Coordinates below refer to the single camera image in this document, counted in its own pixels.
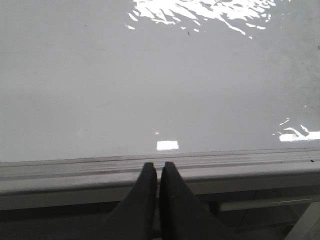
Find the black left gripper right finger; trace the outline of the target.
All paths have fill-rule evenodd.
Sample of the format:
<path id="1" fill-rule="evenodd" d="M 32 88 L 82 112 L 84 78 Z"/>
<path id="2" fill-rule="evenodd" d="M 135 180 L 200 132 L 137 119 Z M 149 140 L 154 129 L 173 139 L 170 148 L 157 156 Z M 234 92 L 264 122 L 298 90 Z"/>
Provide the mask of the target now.
<path id="1" fill-rule="evenodd" d="M 159 217 L 164 240 L 235 239 L 235 234 L 203 207 L 173 162 L 166 162 L 162 169 Z"/>

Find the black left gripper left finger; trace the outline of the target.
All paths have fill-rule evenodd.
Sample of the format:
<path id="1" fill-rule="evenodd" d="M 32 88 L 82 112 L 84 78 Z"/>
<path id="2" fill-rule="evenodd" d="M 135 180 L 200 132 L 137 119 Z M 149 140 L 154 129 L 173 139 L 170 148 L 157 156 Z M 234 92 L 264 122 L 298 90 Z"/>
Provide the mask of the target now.
<path id="1" fill-rule="evenodd" d="M 157 172 L 146 162 L 125 199 L 102 224 L 101 240 L 151 240 L 157 193 Z"/>

